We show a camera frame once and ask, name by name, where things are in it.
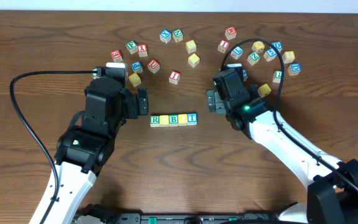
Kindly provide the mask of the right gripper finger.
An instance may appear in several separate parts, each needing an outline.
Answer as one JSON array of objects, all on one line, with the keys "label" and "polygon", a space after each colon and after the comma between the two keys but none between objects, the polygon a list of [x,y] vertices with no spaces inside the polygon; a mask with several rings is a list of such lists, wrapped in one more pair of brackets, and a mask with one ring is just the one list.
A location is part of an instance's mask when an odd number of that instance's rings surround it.
[{"label": "right gripper finger", "polygon": [[215,100],[215,112],[216,114],[226,114],[226,109],[223,100],[220,98],[218,93],[214,94]]},{"label": "right gripper finger", "polygon": [[216,111],[216,90],[208,90],[206,92],[207,104],[209,112]]}]

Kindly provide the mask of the green R block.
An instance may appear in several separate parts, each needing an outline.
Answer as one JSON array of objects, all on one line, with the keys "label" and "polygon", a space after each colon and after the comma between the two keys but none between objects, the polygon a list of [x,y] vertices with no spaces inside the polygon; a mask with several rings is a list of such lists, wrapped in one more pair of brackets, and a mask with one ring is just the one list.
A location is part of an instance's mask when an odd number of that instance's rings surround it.
[{"label": "green R block", "polygon": [[150,126],[152,128],[160,127],[160,116],[159,115],[152,115],[150,117]]}]

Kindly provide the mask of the blue T block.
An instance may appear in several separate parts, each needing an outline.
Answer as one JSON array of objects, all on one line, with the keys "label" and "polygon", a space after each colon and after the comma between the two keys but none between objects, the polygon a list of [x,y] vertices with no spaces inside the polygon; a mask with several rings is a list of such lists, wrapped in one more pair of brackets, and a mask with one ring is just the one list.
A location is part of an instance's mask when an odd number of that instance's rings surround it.
[{"label": "blue T block", "polygon": [[188,125],[197,125],[198,122],[198,115],[196,113],[188,113]]}]

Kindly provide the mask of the yellow block O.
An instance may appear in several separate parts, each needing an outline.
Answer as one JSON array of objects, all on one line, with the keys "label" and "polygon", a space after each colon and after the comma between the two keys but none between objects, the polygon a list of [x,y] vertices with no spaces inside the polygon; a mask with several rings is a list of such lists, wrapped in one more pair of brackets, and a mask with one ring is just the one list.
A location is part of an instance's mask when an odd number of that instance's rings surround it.
[{"label": "yellow block O", "polygon": [[178,124],[180,126],[187,126],[188,125],[188,115],[187,114],[179,114],[178,115]]},{"label": "yellow block O", "polygon": [[159,125],[160,127],[169,127],[169,115],[160,115],[159,116]]}]

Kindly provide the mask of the green B block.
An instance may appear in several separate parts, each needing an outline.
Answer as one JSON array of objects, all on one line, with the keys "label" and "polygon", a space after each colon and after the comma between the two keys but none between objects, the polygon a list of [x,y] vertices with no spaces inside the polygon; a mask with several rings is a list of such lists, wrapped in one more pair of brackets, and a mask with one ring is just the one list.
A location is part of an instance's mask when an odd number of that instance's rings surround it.
[{"label": "green B block", "polygon": [[178,124],[178,115],[177,114],[170,114],[168,116],[168,118],[169,118],[169,126],[170,127],[179,126],[179,124]]}]

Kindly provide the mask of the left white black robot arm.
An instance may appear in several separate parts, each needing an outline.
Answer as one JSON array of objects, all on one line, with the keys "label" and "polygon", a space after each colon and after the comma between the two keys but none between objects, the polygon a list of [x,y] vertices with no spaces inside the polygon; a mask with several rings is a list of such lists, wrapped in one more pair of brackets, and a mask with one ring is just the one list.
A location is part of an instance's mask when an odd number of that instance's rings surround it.
[{"label": "left white black robot arm", "polygon": [[85,110],[76,114],[57,142],[51,174],[31,223],[71,223],[127,119],[149,112],[148,91],[131,93],[124,78],[96,78],[85,88]]}]

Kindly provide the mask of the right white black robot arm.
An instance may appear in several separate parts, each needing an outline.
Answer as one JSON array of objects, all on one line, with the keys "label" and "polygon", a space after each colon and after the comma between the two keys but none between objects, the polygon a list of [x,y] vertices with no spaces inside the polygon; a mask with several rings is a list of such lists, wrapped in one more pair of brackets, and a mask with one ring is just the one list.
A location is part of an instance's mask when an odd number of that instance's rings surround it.
[{"label": "right white black robot arm", "polygon": [[267,148],[307,190],[307,203],[295,203],[275,223],[358,223],[358,161],[343,162],[303,137],[263,98],[257,85],[245,87],[235,68],[219,72],[214,91],[233,129]]}]

